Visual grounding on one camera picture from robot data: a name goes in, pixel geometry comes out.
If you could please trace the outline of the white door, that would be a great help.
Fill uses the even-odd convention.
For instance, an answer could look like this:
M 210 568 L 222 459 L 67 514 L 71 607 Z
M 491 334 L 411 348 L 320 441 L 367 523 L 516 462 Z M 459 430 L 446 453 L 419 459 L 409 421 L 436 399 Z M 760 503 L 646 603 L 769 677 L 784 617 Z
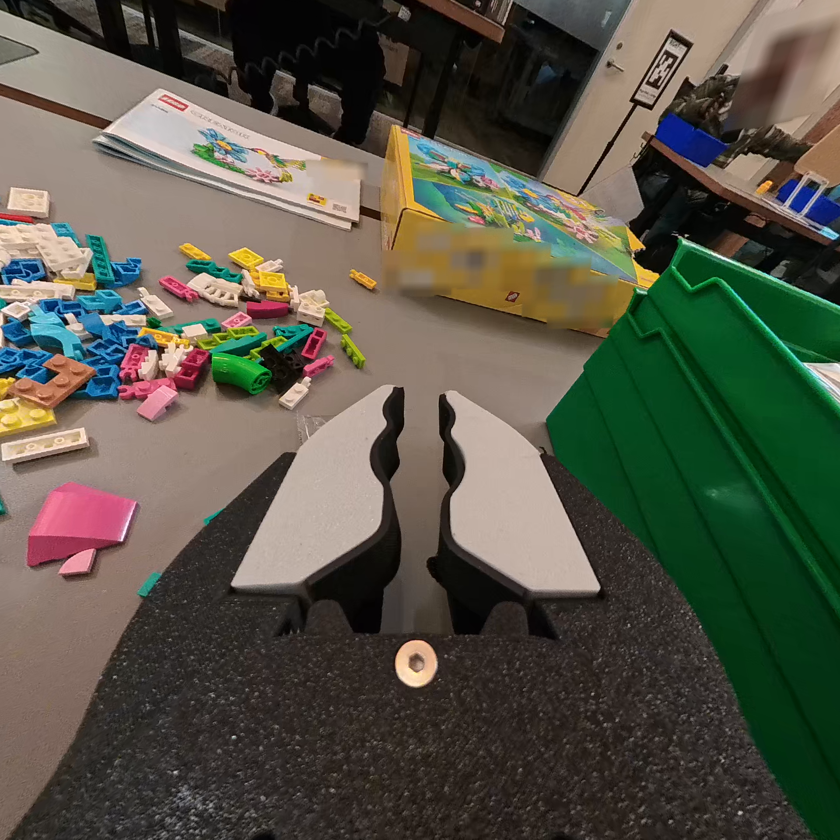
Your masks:
M 696 43 L 694 2 L 628 2 L 539 171 L 538 179 L 576 194 L 597 171 L 611 138 L 633 109 L 631 97 L 666 36 Z

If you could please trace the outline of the long white lego plate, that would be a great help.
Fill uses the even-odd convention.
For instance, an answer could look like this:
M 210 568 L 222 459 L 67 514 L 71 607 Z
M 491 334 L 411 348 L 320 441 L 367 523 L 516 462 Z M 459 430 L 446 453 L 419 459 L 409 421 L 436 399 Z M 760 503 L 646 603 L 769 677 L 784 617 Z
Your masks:
M 84 427 L 63 432 L 42 434 L 2 444 L 2 462 L 17 465 L 53 455 L 63 455 L 89 448 L 90 440 Z

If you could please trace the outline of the clear acrylic stand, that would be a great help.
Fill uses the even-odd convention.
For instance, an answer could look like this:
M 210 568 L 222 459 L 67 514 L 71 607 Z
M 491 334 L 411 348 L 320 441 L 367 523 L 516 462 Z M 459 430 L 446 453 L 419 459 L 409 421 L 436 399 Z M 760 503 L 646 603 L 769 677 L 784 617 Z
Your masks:
M 828 179 L 824 176 L 813 171 L 799 173 L 784 206 L 795 216 L 805 217 L 824 195 L 827 187 Z

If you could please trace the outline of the lego instruction booklets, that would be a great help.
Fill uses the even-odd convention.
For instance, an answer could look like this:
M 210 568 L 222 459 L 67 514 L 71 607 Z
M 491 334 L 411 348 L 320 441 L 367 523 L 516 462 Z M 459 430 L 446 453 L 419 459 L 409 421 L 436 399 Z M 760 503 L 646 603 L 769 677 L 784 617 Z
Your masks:
M 361 171 L 246 129 L 159 88 L 93 143 L 122 160 L 350 230 L 361 217 Z

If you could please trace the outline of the green plastic bin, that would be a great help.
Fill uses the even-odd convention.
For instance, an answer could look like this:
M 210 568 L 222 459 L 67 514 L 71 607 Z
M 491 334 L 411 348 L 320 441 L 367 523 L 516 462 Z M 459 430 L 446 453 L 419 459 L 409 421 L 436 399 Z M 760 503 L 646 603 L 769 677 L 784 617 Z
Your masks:
M 816 838 L 839 826 L 838 361 L 833 300 L 681 239 L 547 418 L 700 619 Z

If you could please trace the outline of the wooden background table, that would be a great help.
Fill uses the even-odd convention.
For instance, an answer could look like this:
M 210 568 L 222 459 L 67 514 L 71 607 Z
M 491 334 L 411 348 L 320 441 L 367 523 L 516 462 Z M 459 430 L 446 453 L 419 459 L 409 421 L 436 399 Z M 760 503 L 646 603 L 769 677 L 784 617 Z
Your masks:
M 449 83 L 462 49 L 482 41 L 500 44 L 505 29 L 474 9 L 455 1 L 400 2 L 407 13 L 383 27 L 388 38 L 417 50 L 423 67 L 439 64 L 432 99 L 427 106 L 422 133 L 433 139 L 438 129 Z
M 673 195 L 677 185 L 684 185 L 714 195 L 718 201 L 729 204 L 726 213 L 721 218 L 725 224 L 723 230 L 727 233 L 762 241 L 768 235 L 767 225 L 777 224 L 789 233 L 789 237 L 782 238 L 782 241 L 776 245 L 778 250 L 792 246 L 795 237 L 822 246 L 828 251 L 838 248 L 838 238 L 829 236 L 823 227 L 782 212 L 782 207 L 778 202 L 756 195 L 749 184 L 740 181 L 728 172 L 713 165 L 707 168 L 699 167 L 648 132 L 643 133 L 642 137 L 645 141 L 644 154 L 653 154 L 656 158 L 654 164 L 663 166 L 673 182 L 668 184 L 668 190 L 664 191 L 662 196 L 658 196 L 655 202 L 646 206 L 633 220 L 631 227 L 637 235 L 647 230 L 654 222 L 660 209 Z M 764 226 L 759 227 L 753 223 L 752 217 L 762 220 Z

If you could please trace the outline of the tan book stand board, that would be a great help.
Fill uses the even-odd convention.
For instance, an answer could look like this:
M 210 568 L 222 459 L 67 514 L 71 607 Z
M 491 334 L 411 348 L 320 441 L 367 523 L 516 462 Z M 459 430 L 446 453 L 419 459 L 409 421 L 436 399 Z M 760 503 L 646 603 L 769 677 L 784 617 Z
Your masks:
M 839 125 L 821 138 L 794 163 L 794 172 L 827 187 L 839 184 Z

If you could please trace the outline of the pile of colourful lego pieces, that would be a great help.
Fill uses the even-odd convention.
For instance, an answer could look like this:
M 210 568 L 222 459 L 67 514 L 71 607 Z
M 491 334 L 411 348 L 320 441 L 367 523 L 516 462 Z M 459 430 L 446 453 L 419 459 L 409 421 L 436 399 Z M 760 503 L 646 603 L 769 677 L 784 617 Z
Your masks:
M 189 277 L 150 289 L 141 257 L 113 259 L 104 237 L 50 209 L 43 190 L 2 199 L 2 438 L 53 427 L 71 400 L 138 401 L 156 422 L 207 371 L 249 396 L 274 387 L 293 410 L 335 363 L 330 330 L 364 369 L 352 325 L 323 290 L 292 285 L 281 259 L 237 248 L 226 267 L 184 243 Z

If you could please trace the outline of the large pink lego slope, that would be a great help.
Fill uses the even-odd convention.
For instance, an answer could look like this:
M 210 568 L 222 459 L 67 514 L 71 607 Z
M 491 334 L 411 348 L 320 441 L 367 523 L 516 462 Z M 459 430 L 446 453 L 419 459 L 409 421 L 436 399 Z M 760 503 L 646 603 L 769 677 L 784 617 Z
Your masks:
M 55 488 L 29 531 L 27 566 L 123 543 L 138 508 L 136 500 L 76 482 Z

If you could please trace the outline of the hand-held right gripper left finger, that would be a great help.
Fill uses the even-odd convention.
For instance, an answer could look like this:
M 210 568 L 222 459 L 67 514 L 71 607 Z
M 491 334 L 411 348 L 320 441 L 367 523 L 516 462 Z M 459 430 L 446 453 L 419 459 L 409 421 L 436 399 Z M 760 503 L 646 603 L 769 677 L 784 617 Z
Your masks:
M 231 581 L 237 595 L 338 603 L 358 634 L 378 634 L 402 532 L 392 492 L 404 390 L 383 385 L 300 446 Z

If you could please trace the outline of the tag sign on black stand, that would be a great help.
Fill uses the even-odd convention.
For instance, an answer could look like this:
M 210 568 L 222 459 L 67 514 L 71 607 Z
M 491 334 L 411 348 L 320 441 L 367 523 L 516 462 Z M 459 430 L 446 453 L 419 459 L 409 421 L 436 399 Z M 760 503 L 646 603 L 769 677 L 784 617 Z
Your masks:
M 582 196 L 586 188 L 592 183 L 598 170 L 612 152 L 618 138 L 635 112 L 639 109 L 653 111 L 658 105 L 659 100 L 663 97 L 679 68 L 681 68 L 692 46 L 692 41 L 687 37 L 674 29 L 669 30 L 629 99 L 630 109 L 619 123 L 611 139 L 606 143 L 591 171 L 585 177 L 581 189 L 577 192 L 577 196 Z

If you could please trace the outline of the blue plastic bin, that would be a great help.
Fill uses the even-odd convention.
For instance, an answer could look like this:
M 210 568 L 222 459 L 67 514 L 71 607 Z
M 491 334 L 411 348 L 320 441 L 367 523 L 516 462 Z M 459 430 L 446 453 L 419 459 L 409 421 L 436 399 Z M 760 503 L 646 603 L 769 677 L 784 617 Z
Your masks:
M 785 182 L 776 194 L 776 200 L 784 207 L 784 202 L 791 193 L 795 179 Z M 814 224 L 831 226 L 839 218 L 839 204 L 830 198 L 826 193 L 815 203 L 811 212 L 803 217 Z
M 655 138 L 664 146 L 699 167 L 708 167 L 728 149 L 714 136 L 691 125 L 674 113 L 660 122 Z

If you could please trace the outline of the yellow lego box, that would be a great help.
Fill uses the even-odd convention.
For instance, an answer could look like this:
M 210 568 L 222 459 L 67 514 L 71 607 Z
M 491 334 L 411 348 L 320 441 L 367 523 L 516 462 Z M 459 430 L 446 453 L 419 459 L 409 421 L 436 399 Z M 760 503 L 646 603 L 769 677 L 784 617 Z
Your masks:
M 383 288 L 604 338 L 658 274 L 644 245 L 592 203 L 394 127 L 381 185 Z

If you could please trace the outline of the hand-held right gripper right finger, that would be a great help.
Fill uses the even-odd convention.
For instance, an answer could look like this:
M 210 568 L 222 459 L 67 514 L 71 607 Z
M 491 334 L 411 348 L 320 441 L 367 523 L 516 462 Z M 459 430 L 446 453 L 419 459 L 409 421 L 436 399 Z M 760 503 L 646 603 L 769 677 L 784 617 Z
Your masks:
M 526 631 L 554 634 L 544 604 L 575 608 L 602 584 L 564 507 L 544 453 L 457 391 L 438 398 L 443 473 L 436 554 L 456 634 L 479 634 L 492 611 L 522 608 Z

